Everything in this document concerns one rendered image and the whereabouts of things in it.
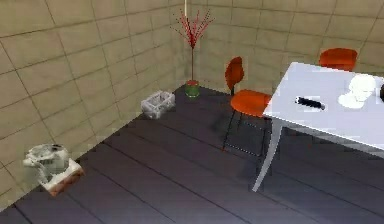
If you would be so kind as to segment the red twig plant green pot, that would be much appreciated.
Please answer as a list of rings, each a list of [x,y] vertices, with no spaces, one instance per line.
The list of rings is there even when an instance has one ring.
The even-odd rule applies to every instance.
[[[202,38],[209,24],[214,21],[211,10],[208,9],[203,17],[197,11],[196,17],[190,19],[185,9],[180,9],[180,16],[176,19],[181,26],[180,29],[173,28],[188,44],[191,53],[191,77],[184,84],[185,95],[189,98],[196,98],[200,95],[199,81],[194,78],[194,50],[198,41]]]

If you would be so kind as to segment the orange chair black legs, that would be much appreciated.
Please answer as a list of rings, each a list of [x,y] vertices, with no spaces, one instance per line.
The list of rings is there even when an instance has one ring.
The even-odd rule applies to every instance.
[[[256,157],[261,157],[265,154],[265,136],[268,118],[263,116],[263,112],[271,100],[271,95],[257,92],[254,90],[242,89],[238,92],[235,91],[235,85],[242,81],[244,78],[243,60],[241,56],[232,58],[225,71],[226,84],[230,90],[230,106],[232,108],[232,115],[226,130],[223,140],[222,149],[225,149],[229,137],[229,132],[232,126],[232,121],[236,112],[240,114],[238,124],[242,122],[242,116],[247,115],[264,120],[264,124],[260,127],[262,131],[261,149],[257,154],[250,151],[245,151],[248,154],[253,154]]]
[[[327,68],[352,71],[357,61],[358,53],[354,49],[331,48],[320,54],[319,65]]]

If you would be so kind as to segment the black remote control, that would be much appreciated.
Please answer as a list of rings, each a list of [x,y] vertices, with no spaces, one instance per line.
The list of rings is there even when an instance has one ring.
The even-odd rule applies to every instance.
[[[323,105],[321,102],[318,102],[318,101],[315,101],[315,100],[311,100],[311,99],[307,99],[307,98],[303,98],[303,97],[296,97],[295,103],[301,104],[301,105],[304,105],[304,106],[308,106],[308,107],[312,107],[312,108],[317,108],[317,109],[320,109],[320,110],[324,110],[325,109],[325,105]]]

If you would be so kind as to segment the white table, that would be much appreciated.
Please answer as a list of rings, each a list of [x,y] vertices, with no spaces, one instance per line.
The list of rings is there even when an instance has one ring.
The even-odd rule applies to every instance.
[[[283,128],[384,159],[384,103],[379,97],[384,77],[371,75],[376,87],[361,109],[338,103],[338,97],[349,91],[351,79],[358,74],[299,62],[290,64],[263,112],[271,120],[271,137],[253,191],[259,189],[268,172]],[[325,109],[297,104],[296,97],[321,102]]]

